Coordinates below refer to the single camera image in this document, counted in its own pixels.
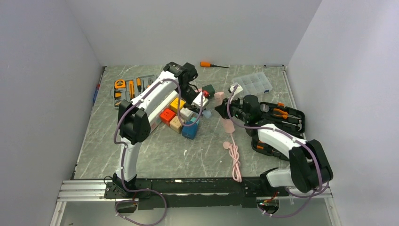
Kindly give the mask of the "white power strip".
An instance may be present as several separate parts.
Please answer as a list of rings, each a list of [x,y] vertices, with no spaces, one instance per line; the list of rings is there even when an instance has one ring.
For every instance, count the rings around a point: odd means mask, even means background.
[[[176,91],[172,91],[156,108],[155,110],[149,115],[149,123],[151,126],[152,133],[160,124],[161,118],[160,114],[167,108],[169,108],[172,101],[178,97],[178,93]]]

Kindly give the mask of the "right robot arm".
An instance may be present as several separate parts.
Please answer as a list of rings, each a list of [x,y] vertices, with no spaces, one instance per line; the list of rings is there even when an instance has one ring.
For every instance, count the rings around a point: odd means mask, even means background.
[[[254,95],[236,100],[225,98],[215,110],[224,119],[235,117],[242,121],[242,127],[256,145],[263,145],[266,155],[271,156],[274,151],[277,157],[288,160],[288,169],[273,168],[261,175],[264,179],[259,189],[264,195],[273,194],[278,187],[295,187],[307,193],[321,189],[334,178],[322,144],[316,139],[303,139],[303,129],[293,127],[296,122],[305,122],[301,111],[260,102]]]

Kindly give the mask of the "grey tool tray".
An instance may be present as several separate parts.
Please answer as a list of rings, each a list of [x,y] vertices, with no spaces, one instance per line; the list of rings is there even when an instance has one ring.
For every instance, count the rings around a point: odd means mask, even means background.
[[[122,100],[130,101],[140,95],[156,78],[155,75],[145,75],[132,79],[115,80],[111,89],[114,108],[118,108]]]

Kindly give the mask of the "teal plug adapter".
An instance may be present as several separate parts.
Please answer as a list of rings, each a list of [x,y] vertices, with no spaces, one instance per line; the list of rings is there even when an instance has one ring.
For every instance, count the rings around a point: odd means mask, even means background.
[[[190,119],[190,122],[194,122],[194,123],[196,123],[197,125],[199,125],[200,120],[199,120],[198,117],[192,117],[192,118]]]

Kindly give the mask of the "clear plastic organizer box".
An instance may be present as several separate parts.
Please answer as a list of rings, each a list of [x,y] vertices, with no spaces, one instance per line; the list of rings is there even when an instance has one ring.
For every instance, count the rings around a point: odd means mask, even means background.
[[[253,74],[243,75],[232,79],[233,85],[235,83],[242,87],[239,93],[240,97],[246,95],[262,95],[272,91],[273,86],[264,72],[256,72]]]

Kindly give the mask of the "blue cube socket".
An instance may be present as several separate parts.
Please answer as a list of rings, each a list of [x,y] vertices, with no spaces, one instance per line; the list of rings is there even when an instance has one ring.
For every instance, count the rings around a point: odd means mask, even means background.
[[[183,126],[181,134],[183,137],[193,140],[196,137],[199,123],[189,122],[188,126]]]

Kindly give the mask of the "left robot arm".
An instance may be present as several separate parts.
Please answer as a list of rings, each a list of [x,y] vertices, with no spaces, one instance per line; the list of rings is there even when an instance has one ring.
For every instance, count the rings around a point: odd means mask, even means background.
[[[112,177],[117,192],[128,198],[136,191],[136,164],[142,142],[151,132],[149,115],[156,110],[168,94],[176,91],[178,99],[195,106],[201,112],[208,104],[203,92],[196,92],[190,82],[198,72],[194,65],[165,65],[158,78],[140,95],[131,101],[123,100],[119,105],[118,124],[114,143],[122,147],[119,166]]]

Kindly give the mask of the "black plastic tool case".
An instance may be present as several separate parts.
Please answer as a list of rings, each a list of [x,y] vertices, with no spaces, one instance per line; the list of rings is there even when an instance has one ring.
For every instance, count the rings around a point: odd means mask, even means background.
[[[305,129],[300,132],[290,130],[290,127],[287,127],[282,123],[282,121],[288,121],[288,120],[272,117],[272,110],[273,108],[278,108],[288,112],[291,115],[302,118],[302,124],[305,127],[306,117],[304,112],[292,107],[285,106],[282,102],[278,102],[276,104],[269,102],[261,102],[260,104],[262,111],[262,119],[259,122],[261,125],[268,124],[274,126],[275,133],[278,134],[280,137],[287,138],[287,135],[282,134],[282,132],[285,132],[292,137],[303,138],[303,133],[305,132]],[[299,123],[298,121],[291,121],[291,120],[289,120],[288,122]],[[250,136],[252,138],[251,147],[254,151],[266,156],[272,156],[284,161],[288,161],[287,153],[282,153],[281,151],[277,150],[275,147],[262,141],[259,138],[257,131],[254,131]]]

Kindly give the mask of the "light blue round plug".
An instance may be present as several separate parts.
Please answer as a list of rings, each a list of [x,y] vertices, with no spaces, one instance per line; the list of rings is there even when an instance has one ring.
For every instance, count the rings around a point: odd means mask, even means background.
[[[203,117],[205,117],[206,119],[209,119],[212,116],[212,113],[210,110],[204,110],[202,112]]]

